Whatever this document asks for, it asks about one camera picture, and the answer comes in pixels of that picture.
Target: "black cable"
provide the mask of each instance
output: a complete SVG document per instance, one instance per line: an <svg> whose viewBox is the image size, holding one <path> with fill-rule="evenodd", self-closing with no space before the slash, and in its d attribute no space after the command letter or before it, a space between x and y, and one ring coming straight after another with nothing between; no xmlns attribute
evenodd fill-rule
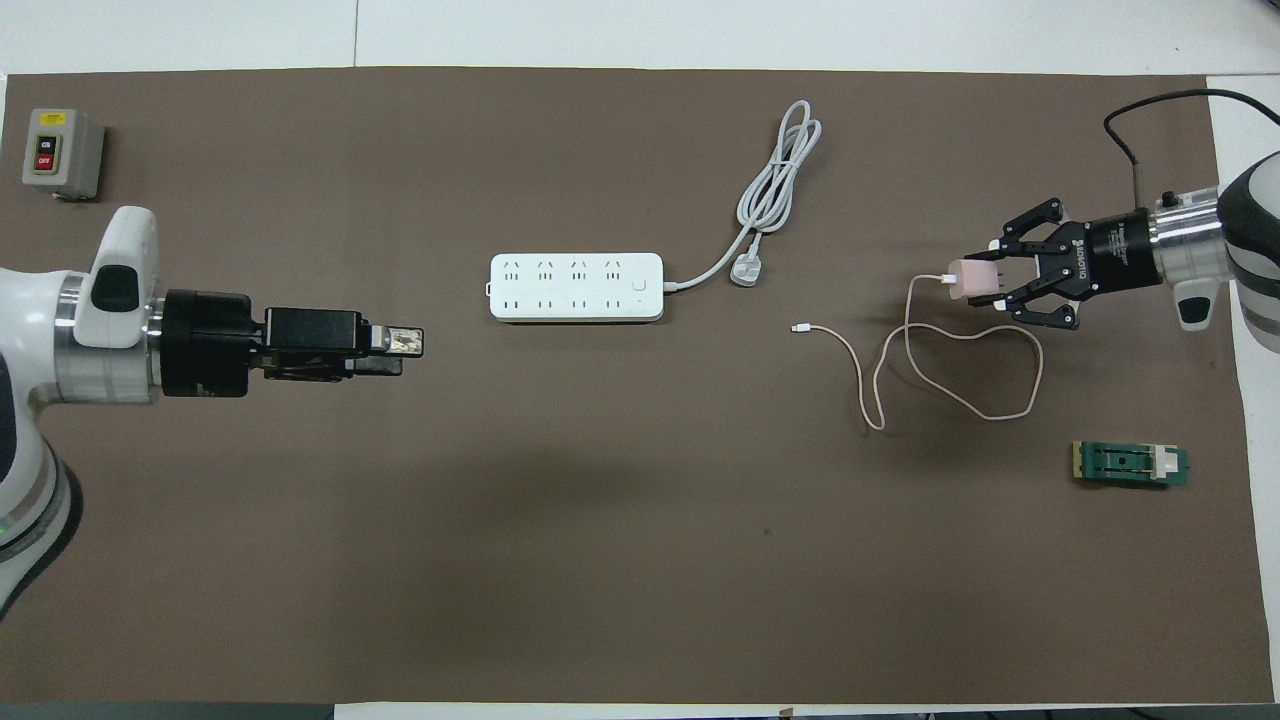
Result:
<svg viewBox="0 0 1280 720"><path fill-rule="evenodd" d="M1280 126L1280 114L1277 114L1271 108L1267 108L1257 99L1249 97L1243 92L1235 92L1234 90L1215 90L1212 87L1198 88L1198 90L1179 90L1178 92L1165 92L1161 95L1152 95L1151 97L1144 97L1137 102L1130 102L1124 108L1120 108L1119 110L1114 110L1110 115L1107 115L1102 120L1102 129L1107 131L1107 135L1111 136L1112 142L1115 142L1116 146L1120 147L1120 151L1124 152L1125 158L1129 159L1129 164L1133 165L1133 206L1135 209L1142 208L1142 196L1143 196L1142 170L1138 168L1138 156L1133 154L1133 150L1129 149L1129 145L1125 143L1125 141L1120 140L1120 136L1116 133L1116 131L1111 128L1111 120L1128 113L1129 110L1137 110L1138 108L1146 108L1147 105L1155 105L1156 102L1164 102L1165 100L1176 100L1179 97L1202 97L1202 96L1226 97L1228 100L1236 100L1239 102L1244 102L1249 108L1253 108L1254 110L1262 113L1272 123Z"/></svg>

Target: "black button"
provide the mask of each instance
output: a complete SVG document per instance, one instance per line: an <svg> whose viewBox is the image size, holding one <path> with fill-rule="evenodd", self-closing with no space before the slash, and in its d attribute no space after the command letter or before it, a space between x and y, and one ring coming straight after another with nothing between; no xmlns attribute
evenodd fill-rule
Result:
<svg viewBox="0 0 1280 720"><path fill-rule="evenodd" d="M138 272L128 265L102 265L90 292L93 307L106 313L138 309Z"/></svg>
<svg viewBox="0 0 1280 720"><path fill-rule="evenodd" d="M1188 297L1178 301L1178 314L1187 324L1203 323L1208 318L1207 297Z"/></svg>

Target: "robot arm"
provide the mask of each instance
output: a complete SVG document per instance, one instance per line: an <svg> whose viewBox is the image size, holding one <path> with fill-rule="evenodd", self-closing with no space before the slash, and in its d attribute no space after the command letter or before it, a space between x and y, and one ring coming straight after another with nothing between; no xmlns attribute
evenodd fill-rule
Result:
<svg viewBox="0 0 1280 720"><path fill-rule="evenodd" d="M79 520L76 475L37 427L46 406L242 397L255 368L339 382L422 355L421 329L352 310L269 307L259 323L243 295L159 297L157 268L155 215L120 208L90 273L0 269L0 618Z"/></svg>
<svg viewBox="0 0 1280 720"><path fill-rule="evenodd" d="M1043 242L1021 240L1046 223L1057 228ZM968 258L1034 258L1034 279L969 304L995 306L1020 323L1066 329L1079 327L1079 305L1094 295L1167 283L1183 328L1199 331L1208 327L1219 286L1235 279L1249 332L1280 352L1280 152L1221 192L1166 192L1155 210L1079 223L1068 220L1061 202L1050 199L1005 223L988 250ZM1027 307L1048 295L1066 302L1052 313Z"/></svg>

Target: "yellow edge of green module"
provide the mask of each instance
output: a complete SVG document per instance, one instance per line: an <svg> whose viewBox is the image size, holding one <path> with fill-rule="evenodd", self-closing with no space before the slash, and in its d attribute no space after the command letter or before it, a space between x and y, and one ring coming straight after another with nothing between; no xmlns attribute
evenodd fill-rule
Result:
<svg viewBox="0 0 1280 720"><path fill-rule="evenodd" d="M1082 480L1185 486L1188 468L1187 451L1176 445L1071 443L1071 469Z"/></svg>

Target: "white power strip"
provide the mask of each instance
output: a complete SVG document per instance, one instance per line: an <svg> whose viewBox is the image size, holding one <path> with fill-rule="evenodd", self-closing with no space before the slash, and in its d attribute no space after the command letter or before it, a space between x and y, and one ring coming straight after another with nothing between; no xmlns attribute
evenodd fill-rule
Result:
<svg viewBox="0 0 1280 720"><path fill-rule="evenodd" d="M662 258L503 252L489 263L485 295L504 323L649 323L662 318Z"/></svg>

